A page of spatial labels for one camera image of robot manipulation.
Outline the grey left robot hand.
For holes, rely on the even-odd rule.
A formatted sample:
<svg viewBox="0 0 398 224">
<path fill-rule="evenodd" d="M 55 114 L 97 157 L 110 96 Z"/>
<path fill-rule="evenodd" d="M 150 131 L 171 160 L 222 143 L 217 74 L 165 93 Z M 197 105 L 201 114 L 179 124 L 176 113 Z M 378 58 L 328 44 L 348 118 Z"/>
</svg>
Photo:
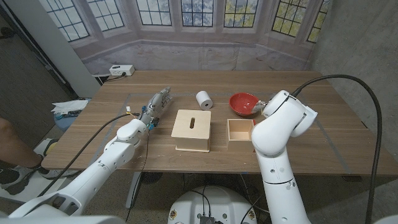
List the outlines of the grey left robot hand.
<svg viewBox="0 0 398 224">
<path fill-rule="evenodd" d="M 151 130 L 159 123 L 159 117 L 167 103 L 171 101 L 170 97 L 171 87 L 167 86 L 160 92 L 156 93 L 142 108 L 142 113 L 138 120 L 142 121 L 147 129 Z"/>
</svg>

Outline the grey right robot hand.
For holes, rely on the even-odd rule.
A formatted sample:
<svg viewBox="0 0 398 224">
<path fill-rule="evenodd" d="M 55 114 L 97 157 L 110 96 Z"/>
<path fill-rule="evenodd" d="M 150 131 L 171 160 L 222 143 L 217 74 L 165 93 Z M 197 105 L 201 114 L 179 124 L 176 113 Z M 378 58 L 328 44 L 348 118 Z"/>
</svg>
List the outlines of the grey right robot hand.
<svg viewBox="0 0 398 224">
<path fill-rule="evenodd" d="M 259 100 L 253 107 L 252 109 L 252 114 L 255 114 L 257 112 L 263 113 L 265 107 L 267 106 L 267 102 Z"/>
</svg>

